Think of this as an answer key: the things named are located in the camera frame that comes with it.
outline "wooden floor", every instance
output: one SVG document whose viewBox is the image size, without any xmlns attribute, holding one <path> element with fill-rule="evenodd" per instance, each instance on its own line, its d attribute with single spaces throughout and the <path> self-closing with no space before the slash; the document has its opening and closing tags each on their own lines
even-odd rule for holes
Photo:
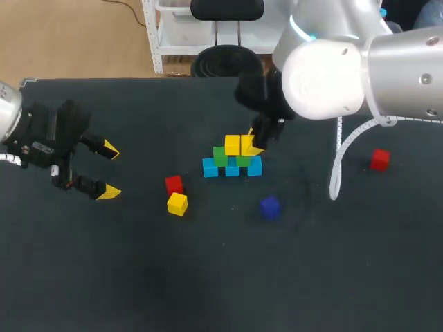
<svg viewBox="0 0 443 332">
<path fill-rule="evenodd" d="M 130 4 L 143 23 L 141 0 Z M 146 29 L 102 0 L 0 0 L 0 80 L 155 77 Z"/>
</svg>

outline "toy block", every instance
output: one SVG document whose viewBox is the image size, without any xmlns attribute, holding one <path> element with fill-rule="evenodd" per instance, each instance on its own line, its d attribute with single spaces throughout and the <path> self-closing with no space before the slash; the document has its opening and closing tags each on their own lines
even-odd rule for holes
<svg viewBox="0 0 443 332">
<path fill-rule="evenodd" d="M 224 154 L 224 147 L 214 147 L 214 164 L 217 167 L 228 166 L 228 156 Z"/>
<path fill-rule="evenodd" d="M 248 157 L 248 156 L 236 156 L 235 161 L 236 161 L 238 167 L 251 166 L 251 157 Z"/>
<path fill-rule="evenodd" d="M 257 156 L 264 151 L 252 145 L 253 139 L 254 135 L 242 135 L 242 156 Z"/>
<path fill-rule="evenodd" d="M 188 197 L 173 192 L 168 200 L 168 212 L 177 216 L 183 216 L 188 208 Z"/>
<path fill-rule="evenodd" d="M 225 176 L 240 176 L 240 167 L 237 166 L 235 157 L 229 157 L 228 166 L 224 170 Z"/>
<path fill-rule="evenodd" d="M 171 197 L 173 192 L 177 194 L 183 193 L 183 183 L 180 176 L 170 176 L 165 179 L 166 190 L 168 191 L 168 197 Z"/>
<path fill-rule="evenodd" d="M 386 171 L 389 167 L 390 152 L 385 150 L 375 150 L 372 155 L 370 169 L 376 171 Z"/>
<path fill-rule="evenodd" d="M 216 178 L 219 176 L 219 169 L 215 166 L 214 158 L 204 158 L 202 161 L 205 178 Z"/>
<path fill-rule="evenodd" d="M 262 157 L 251 157 L 251 165 L 248 167 L 248 176 L 262 175 Z"/>
<path fill-rule="evenodd" d="M 278 218 L 282 213 L 280 202 L 274 196 L 262 199 L 260 201 L 260 210 L 262 211 L 263 216 L 267 219 Z"/>
<path fill-rule="evenodd" d="M 240 135 L 226 135 L 224 138 L 224 153 L 227 156 L 240 155 Z"/>
</svg>

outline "blue cube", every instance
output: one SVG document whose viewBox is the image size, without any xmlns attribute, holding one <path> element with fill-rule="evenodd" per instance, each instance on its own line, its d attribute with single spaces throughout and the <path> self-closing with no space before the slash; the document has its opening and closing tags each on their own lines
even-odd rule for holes
<svg viewBox="0 0 443 332">
<path fill-rule="evenodd" d="M 262 175 L 262 157 L 254 156 L 251 157 L 251 165 L 248 167 L 249 176 L 259 176 Z"/>
<path fill-rule="evenodd" d="M 216 178 L 219 176 L 219 169 L 215 166 L 214 158 L 203 159 L 203 175 L 205 178 Z"/>
<path fill-rule="evenodd" d="M 267 219 L 278 218 L 282 213 L 280 202 L 274 196 L 270 196 L 260 201 L 260 209 Z"/>
<path fill-rule="evenodd" d="M 225 176 L 240 176 L 240 167 L 237 166 L 235 157 L 228 158 L 228 166 L 224 169 Z"/>
</svg>

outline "red cube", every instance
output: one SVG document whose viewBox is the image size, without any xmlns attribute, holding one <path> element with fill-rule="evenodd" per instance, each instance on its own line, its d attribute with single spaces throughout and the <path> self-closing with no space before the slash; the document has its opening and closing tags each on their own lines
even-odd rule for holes
<svg viewBox="0 0 443 332">
<path fill-rule="evenodd" d="M 171 197 L 173 192 L 177 194 L 183 194 L 183 183 L 180 176 L 170 176 L 165 179 L 166 190 L 168 191 L 168 197 Z"/>
<path fill-rule="evenodd" d="M 385 150 L 375 150 L 372 156 L 370 169 L 376 171 L 386 171 L 389 167 L 390 152 Z"/>
</svg>

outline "green cube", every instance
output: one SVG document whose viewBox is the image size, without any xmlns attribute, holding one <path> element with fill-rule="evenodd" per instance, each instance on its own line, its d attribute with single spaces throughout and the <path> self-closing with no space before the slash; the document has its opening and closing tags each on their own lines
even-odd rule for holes
<svg viewBox="0 0 443 332">
<path fill-rule="evenodd" d="M 249 167 L 251 166 L 251 157 L 248 156 L 237 156 L 236 162 L 238 167 Z"/>
<path fill-rule="evenodd" d="M 214 163 L 217 167 L 228 166 L 228 156 L 224 154 L 224 147 L 214 147 Z"/>
</svg>

